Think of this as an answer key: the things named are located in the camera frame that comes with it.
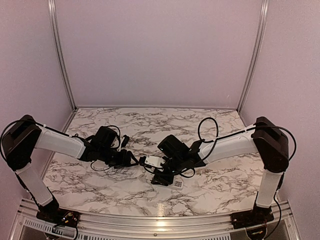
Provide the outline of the white remote control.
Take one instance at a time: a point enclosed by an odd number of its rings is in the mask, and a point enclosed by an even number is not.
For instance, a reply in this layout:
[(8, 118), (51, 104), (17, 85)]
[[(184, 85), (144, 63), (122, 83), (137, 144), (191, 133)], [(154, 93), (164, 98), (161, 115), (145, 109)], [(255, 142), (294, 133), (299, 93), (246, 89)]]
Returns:
[(158, 185), (164, 188), (170, 188), (174, 190), (182, 190), (184, 183), (182, 181), (174, 180), (172, 183), (163, 179), (152, 179), (150, 182), (152, 185)]

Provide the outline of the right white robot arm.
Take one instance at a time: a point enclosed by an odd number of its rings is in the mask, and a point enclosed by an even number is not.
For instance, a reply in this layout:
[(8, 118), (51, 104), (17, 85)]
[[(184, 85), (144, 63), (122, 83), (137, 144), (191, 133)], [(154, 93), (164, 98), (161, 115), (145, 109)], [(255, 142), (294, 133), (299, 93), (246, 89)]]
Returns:
[(215, 161), (244, 154), (258, 153), (263, 162), (263, 175), (255, 207), (247, 219), (258, 224), (267, 216), (281, 179), (289, 167), (288, 130), (261, 116), (247, 128), (214, 140), (199, 140), (187, 146), (174, 135), (168, 135), (157, 146), (163, 157), (147, 156), (145, 163), (154, 168), (154, 184), (168, 186), (175, 175), (204, 167)]

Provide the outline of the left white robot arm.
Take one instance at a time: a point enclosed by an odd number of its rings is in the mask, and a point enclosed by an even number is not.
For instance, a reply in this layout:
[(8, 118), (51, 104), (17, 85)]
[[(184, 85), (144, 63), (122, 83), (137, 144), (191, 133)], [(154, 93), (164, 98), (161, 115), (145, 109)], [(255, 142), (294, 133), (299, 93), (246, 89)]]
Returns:
[(9, 123), (0, 135), (0, 154), (44, 215), (53, 223), (63, 219), (63, 211), (42, 178), (32, 168), (34, 150), (58, 153), (83, 162), (102, 161), (108, 168), (134, 167), (139, 160), (125, 146), (127, 135), (115, 126), (101, 126), (86, 138), (70, 135), (34, 120), (31, 115)]

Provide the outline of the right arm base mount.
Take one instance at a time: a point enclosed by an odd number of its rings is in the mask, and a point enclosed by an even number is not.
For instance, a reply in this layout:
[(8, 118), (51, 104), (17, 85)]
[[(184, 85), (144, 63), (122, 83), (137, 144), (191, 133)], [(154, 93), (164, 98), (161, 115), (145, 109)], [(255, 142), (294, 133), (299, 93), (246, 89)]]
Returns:
[(272, 207), (260, 207), (255, 202), (253, 208), (245, 211), (234, 212), (230, 215), (231, 224), (234, 229), (247, 228), (257, 225), (264, 225), (267, 222), (273, 221), (274, 215)]

